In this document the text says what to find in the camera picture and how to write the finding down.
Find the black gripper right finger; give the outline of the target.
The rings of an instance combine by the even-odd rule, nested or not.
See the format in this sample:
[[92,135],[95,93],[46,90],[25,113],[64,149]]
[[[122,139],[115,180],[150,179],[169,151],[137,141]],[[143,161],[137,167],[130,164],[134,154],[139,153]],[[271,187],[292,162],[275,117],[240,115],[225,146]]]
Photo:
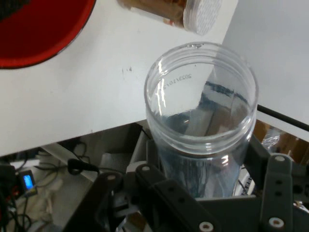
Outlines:
[[294,162],[285,154],[271,155],[252,136],[244,166],[261,190],[259,231],[307,232],[309,215],[295,201],[309,203],[309,167]]

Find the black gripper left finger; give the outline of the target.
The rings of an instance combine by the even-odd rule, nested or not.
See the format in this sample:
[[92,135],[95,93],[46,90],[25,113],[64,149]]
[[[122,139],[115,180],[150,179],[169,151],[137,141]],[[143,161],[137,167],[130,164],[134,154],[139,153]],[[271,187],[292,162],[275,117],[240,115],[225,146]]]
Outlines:
[[149,163],[122,174],[100,173],[65,232],[119,232],[140,213],[154,232],[221,232],[219,220]]

